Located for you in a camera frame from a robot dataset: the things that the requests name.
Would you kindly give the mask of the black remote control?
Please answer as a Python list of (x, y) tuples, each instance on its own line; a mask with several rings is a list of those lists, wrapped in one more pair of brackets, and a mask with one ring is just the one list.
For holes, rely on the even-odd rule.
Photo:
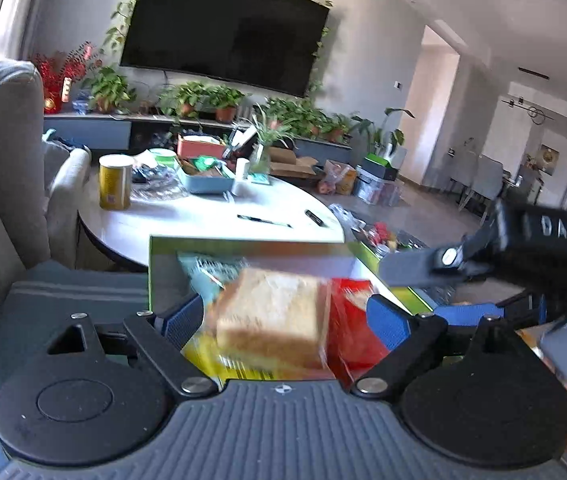
[(317, 216), (317, 214), (314, 214), (311, 210), (305, 210), (305, 214), (306, 217), (308, 217), (309, 219), (312, 220), (312, 222), (316, 223), (317, 226), (321, 226), (322, 228), (324, 228), (326, 225), (326, 222), (323, 221), (323, 219), (319, 218)]

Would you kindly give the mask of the grey tv cabinet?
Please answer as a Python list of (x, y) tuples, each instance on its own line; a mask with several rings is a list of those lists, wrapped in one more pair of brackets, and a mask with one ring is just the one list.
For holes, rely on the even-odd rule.
[(177, 119), (161, 115), (102, 115), (60, 113), (44, 116), (44, 131), (54, 130), (61, 139), (85, 145), (91, 151), (138, 154), (146, 148), (159, 148), (179, 133), (205, 134), (227, 141), (247, 122), (215, 122), (206, 119)]

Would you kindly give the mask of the green cardboard box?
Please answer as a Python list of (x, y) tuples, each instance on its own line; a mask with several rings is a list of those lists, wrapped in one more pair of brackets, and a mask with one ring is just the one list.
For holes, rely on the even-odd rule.
[(368, 281), (376, 292), (409, 313), (434, 308), (433, 300), (418, 287), (392, 286), (382, 278), (380, 260), (361, 243), (150, 238), (150, 308), (156, 314), (179, 310), (198, 294), (203, 304), (210, 304), (224, 286), (256, 273), (270, 275), (288, 288), (302, 280)]

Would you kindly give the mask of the red flower decoration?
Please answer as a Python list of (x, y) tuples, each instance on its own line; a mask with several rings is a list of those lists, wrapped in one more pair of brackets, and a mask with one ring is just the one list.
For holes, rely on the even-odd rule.
[(99, 50), (89, 41), (68, 52), (36, 53), (31, 59), (44, 86), (44, 114), (58, 114), (70, 102), (70, 90), (100, 63)]

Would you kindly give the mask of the blue plastic tray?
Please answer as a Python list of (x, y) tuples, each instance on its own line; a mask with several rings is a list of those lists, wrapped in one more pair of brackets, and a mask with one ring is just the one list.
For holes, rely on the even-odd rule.
[(234, 173), (225, 164), (201, 172), (187, 162), (180, 162), (177, 177), (192, 195), (221, 195), (230, 192), (234, 182)]

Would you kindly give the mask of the black pen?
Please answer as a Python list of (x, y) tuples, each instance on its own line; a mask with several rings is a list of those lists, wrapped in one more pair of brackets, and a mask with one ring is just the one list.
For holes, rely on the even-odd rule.
[(269, 224), (270, 226), (282, 226), (282, 228), (293, 229), (291, 224), (289, 224), (289, 223), (276, 222), (276, 221), (266, 220), (266, 219), (262, 219), (262, 218), (246, 216), (245, 214), (237, 214), (236, 218), (238, 218), (240, 220), (255, 222), (255, 223)]

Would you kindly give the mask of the brown cardboard box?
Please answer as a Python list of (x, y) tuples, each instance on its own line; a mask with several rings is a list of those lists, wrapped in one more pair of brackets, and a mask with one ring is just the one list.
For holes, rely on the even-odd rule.
[(286, 148), (268, 148), (270, 174), (278, 178), (310, 179), (315, 177), (317, 160), (309, 156), (297, 157)]

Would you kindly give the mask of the yellow striped snack bag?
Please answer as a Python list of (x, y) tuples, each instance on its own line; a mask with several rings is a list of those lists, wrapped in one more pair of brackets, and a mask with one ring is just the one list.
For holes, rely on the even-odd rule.
[(231, 379), (265, 380), (265, 382), (298, 382), (299, 380), (332, 380), (334, 375), (329, 368), (308, 370), (290, 368), (279, 364), (257, 365), (226, 356), (222, 353), (215, 338), (204, 332), (195, 333), (181, 349), (181, 354), (201, 372), (224, 388)]

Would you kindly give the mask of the white round coffee table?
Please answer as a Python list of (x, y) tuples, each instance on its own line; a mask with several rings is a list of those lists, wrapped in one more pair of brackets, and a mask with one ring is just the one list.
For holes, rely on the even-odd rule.
[[(306, 217), (311, 210), (324, 228)], [(236, 218), (237, 214), (291, 224), (293, 229)], [(183, 195), (167, 200), (135, 198), (123, 211), (99, 204), (99, 178), (84, 186), (79, 220), (90, 242), (115, 262), (144, 270), (154, 235), (212, 240), (274, 240), (275, 242), (342, 243), (343, 229), (321, 200), (301, 188), (271, 179), (249, 184), (242, 195)]]

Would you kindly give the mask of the gold tin can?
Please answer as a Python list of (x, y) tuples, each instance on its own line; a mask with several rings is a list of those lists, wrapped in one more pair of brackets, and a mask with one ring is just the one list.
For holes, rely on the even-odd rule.
[(105, 210), (126, 210), (130, 206), (134, 159), (123, 154), (99, 158), (99, 202)]

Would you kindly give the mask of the bagged sliced bread loaf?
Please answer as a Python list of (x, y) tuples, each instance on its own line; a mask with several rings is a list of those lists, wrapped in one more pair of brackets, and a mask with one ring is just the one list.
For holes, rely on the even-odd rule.
[(324, 278), (244, 268), (204, 318), (219, 350), (257, 365), (326, 366), (331, 284)]

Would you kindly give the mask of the black wall television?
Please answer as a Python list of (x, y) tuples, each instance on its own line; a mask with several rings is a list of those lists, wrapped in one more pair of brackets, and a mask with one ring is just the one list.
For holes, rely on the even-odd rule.
[(120, 62), (304, 96), (328, 15), (314, 0), (137, 0)]

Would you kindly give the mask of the glass vase with plant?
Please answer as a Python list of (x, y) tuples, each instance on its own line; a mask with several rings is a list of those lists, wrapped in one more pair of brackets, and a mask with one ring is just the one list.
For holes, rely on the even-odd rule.
[(250, 174), (270, 173), (269, 149), (279, 140), (291, 136), (290, 127), (270, 118), (259, 105), (253, 106), (251, 126), (255, 129), (256, 143), (250, 160)]

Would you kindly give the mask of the red snack bag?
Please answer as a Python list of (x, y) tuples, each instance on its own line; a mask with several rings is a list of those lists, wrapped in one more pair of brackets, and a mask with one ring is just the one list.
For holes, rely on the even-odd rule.
[(331, 280), (328, 366), (344, 388), (390, 353), (367, 323), (367, 301), (375, 292), (370, 281)]

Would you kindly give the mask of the teal cracker snack bag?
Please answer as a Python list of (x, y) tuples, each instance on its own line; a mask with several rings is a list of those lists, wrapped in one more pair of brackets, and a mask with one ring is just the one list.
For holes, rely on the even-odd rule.
[(216, 257), (180, 252), (178, 261), (189, 276), (192, 288), (201, 296), (203, 304), (211, 304), (230, 283), (248, 266), (244, 258)]

